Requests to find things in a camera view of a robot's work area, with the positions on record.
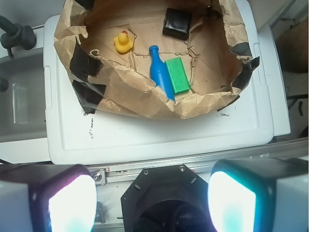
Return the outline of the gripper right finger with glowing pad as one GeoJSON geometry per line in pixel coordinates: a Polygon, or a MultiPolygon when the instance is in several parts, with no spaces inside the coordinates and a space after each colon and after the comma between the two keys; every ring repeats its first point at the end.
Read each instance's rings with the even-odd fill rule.
{"type": "Polygon", "coordinates": [[[218,232],[307,232],[309,162],[219,160],[209,178],[208,205],[218,232]]]}

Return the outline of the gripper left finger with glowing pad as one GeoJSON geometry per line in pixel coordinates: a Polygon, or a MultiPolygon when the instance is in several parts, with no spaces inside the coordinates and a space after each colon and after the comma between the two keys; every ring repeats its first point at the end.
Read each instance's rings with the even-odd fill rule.
{"type": "Polygon", "coordinates": [[[84,165],[3,164],[2,232],[90,232],[97,189],[84,165]]]}

